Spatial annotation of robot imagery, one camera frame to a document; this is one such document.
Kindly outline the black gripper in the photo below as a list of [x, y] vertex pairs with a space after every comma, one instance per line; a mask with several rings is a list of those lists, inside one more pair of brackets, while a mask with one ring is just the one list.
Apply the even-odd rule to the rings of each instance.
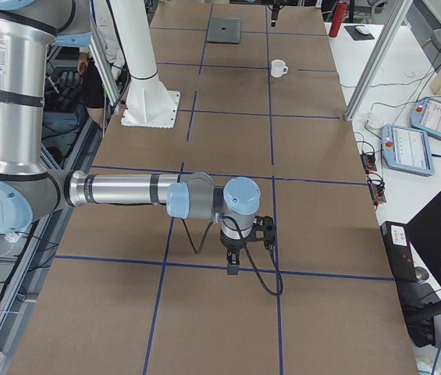
[[279, 18], [279, 10], [283, 8], [282, 0], [270, 0], [269, 8], [272, 10], [271, 12], [271, 27], [274, 27]]
[[241, 239], [232, 239], [220, 231], [221, 243], [226, 247], [227, 274], [237, 275], [240, 266], [240, 250], [246, 249], [247, 243]]

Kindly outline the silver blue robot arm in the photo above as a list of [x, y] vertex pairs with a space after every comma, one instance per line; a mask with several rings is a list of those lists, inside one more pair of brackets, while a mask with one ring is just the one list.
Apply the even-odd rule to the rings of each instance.
[[227, 272], [254, 239], [260, 189], [236, 177], [215, 185], [205, 173], [86, 174], [40, 161], [47, 49], [59, 36], [94, 35], [86, 1], [0, 1], [0, 234], [86, 204], [163, 205], [182, 220], [221, 226]]

